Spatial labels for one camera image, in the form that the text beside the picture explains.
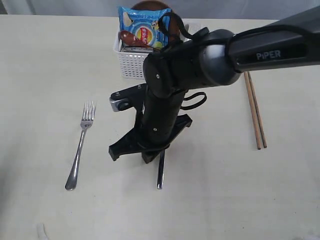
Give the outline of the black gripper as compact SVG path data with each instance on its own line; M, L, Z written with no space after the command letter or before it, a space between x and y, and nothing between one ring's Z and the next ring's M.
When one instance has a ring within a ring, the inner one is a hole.
M164 149L143 151L168 146L185 127L191 126L192 119L188 115L178 115L185 94L185 90L179 90L168 98L158 98L148 88L143 101L144 111L136 121L135 129L108 147L111 159L115 162L120 156L141 153L143 161L149 164L164 154Z

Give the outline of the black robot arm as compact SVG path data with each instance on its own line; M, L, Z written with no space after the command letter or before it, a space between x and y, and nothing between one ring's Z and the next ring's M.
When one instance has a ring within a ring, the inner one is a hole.
M312 66L320 63L320 9L314 7L269 25L234 34L226 29L186 31L176 17L183 42L148 54L143 62L145 83L110 96L115 112L135 108L134 127L110 145L113 160L141 153L154 160L192 119L179 115L186 93L229 86L247 71Z

